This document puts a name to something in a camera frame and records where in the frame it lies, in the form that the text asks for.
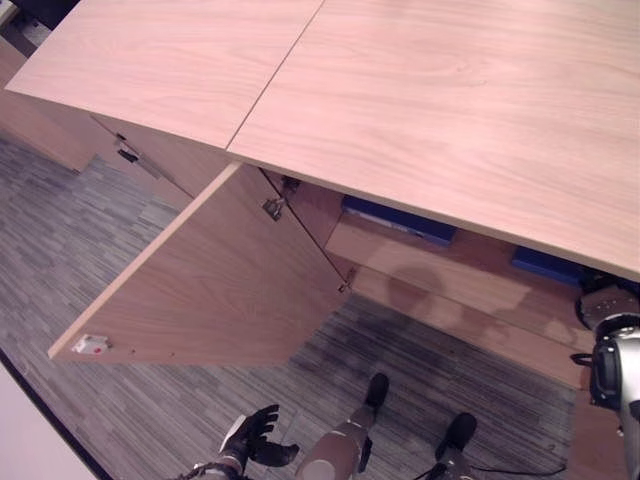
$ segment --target robotic hand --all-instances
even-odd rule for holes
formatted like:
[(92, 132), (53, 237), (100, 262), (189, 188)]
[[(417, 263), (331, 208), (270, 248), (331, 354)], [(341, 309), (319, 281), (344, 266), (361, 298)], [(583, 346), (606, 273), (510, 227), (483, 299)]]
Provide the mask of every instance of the robotic hand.
[(629, 478), (640, 480), (640, 302), (610, 286), (584, 295), (576, 307), (596, 344), (591, 355), (572, 358), (591, 367), (592, 403), (618, 413)]
[(176, 480), (249, 480), (243, 476), (249, 459), (268, 467), (283, 467), (291, 463), (300, 450), (297, 445), (284, 446), (267, 440), (267, 434), (273, 431), (278, 421), (279, 408), (279, 405), (270, 405), (249, 417), (240, 415), (227, 432), (217, 459), (196, 465), (191, 472), (180, 475)]

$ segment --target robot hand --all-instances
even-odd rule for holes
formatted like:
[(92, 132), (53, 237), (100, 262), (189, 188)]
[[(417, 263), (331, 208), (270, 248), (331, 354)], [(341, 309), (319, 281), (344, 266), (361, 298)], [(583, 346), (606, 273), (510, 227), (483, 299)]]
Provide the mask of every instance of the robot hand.
[(284, 446), (267, 441), (267, 434), (278, 421), (279, 408), (279, 405), (270, 405), (249, 417), (241, 415), (227, 432), (220, 456), (234, 459), (240, 474), (244, 473), (248, 459), (268, 467), (283, 467), (296, 458), (300, 450), (297, 445)]

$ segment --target white wall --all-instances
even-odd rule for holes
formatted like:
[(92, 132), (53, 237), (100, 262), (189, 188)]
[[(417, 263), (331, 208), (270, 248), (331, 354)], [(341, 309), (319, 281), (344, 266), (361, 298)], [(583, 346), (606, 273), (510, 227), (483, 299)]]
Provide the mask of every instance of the white wall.
[(0, 364), (0, 476), (95, 480)]

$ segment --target open cabinet door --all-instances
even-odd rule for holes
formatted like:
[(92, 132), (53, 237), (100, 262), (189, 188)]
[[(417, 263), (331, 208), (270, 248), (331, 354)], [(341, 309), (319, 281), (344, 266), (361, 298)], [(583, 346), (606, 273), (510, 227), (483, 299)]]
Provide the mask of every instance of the open cabinet door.
[[(339, 306), (341, 279), (255, 167), (231, 163), (51, 347), (105, 363), (285, 362)], [(76, 353), (108, 337), (101, 355)]]

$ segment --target gray carpet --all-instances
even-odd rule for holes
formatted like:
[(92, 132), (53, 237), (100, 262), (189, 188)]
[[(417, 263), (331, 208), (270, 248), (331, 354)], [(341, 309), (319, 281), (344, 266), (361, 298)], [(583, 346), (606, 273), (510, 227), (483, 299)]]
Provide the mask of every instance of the gray carpet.
[[(210, 459), (238, 414), (271, 402), (282, 405), (274, 438), (304, 453), (378, 370), (392, 386), (362, 478), (426, 470), (460, 411), (479, 420), (472, 463), (550, 470), (565, 461), (573, 391), (356, 296), (278, 368), (50, 362), (51, 343), (175, 214), (100, 159), (74, 175), (0, 141), (0, 346), (114, 478), (184, 472)], [(249, 473), (292, 479), (295, 464)]]

